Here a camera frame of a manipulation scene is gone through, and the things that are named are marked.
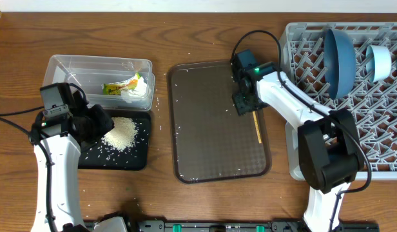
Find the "wooden chopstick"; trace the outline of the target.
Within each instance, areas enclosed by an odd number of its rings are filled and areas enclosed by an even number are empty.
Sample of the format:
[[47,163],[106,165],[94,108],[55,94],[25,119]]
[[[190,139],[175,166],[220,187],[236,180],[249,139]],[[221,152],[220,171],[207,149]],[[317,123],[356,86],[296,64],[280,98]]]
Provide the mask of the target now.
[[257,133],[258,143],[261,144],[262,143],[262,138],[261,138],[261,135],[260,135],[260,128],[259,128],[259,125],[258,125],[257,114],[256,114],[255,111],[253,111],[252,115],[253,115],[253,120],[254,120],[254,123],[255,123],[255,130],[256,130],[256,133]]

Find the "pile of white rice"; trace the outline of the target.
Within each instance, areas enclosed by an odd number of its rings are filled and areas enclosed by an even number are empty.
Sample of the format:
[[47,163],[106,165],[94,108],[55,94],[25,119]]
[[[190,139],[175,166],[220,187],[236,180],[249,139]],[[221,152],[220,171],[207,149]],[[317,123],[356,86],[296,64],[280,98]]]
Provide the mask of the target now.
[[102,143],[117,151],[132,147],[138,134],[135,122],[125,117],[113,117],[112,120],[114,128],[101,139]]

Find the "yellow green snack wrapper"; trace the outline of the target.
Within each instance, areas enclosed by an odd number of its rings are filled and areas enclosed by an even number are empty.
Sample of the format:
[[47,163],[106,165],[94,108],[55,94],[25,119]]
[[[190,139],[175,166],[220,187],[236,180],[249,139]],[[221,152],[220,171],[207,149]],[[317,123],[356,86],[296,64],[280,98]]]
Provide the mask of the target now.
[[136,89],[141,75],[136,73],[133,77],[120,82],[106,83],[102,85],[102,92],[105,95],[120,95],[122,91]]

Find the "white tissue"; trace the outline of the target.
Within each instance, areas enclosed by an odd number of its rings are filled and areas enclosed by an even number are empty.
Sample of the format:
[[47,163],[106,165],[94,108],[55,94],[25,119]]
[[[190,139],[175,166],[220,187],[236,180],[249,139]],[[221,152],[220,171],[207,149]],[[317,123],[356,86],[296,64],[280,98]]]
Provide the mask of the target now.
[[128,86],[121,91],[122,99],[128,103],[143,97],[146,94],[148,87],[143,77],[133,77],[131,81],[137,81],[137,84],[134,87]]

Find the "dark blue plate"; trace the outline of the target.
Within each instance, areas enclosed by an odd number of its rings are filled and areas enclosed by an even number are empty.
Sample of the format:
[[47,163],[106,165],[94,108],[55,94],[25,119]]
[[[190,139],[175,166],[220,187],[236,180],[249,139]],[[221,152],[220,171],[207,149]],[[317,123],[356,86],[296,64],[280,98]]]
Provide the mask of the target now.
[[324,42],[325,81],[332,100],[345,97],[354,86],[356,57],[351,38],[342,30],[328,29]]

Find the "light blue bowl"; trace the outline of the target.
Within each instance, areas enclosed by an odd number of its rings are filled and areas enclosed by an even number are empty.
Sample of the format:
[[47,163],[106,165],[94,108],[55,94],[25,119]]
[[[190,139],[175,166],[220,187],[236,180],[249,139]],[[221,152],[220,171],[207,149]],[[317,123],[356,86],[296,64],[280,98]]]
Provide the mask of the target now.
[[366,57],[371,60],[366,64],[366,71],[370,73],[371,82],[382,81],[391,74],[391,54],[386,46],[369,45]]

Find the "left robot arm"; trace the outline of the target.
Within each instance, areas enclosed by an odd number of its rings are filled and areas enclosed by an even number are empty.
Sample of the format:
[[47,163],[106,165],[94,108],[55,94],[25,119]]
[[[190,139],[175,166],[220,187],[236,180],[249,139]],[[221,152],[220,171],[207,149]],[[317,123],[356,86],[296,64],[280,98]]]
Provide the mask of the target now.
[[62,105],[38,113],[31,143],[38,167],[37,207],[32,231],[87,231],[79,206],[81,147],[113,129],[99,105]]

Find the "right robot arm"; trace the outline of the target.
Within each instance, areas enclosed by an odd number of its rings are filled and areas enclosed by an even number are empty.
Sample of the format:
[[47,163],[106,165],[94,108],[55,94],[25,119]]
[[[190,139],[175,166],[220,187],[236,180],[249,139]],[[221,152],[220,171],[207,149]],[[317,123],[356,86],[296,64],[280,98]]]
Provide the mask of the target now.
[[358,138],[348,110],[334,111],[295,86],[274,63],[232,64],[233,94],[239,115],[270,106],[291,125],[297,168],[309,184],[304,222],[310,231],[334,231],[340,203],[364,158],[354,143]]

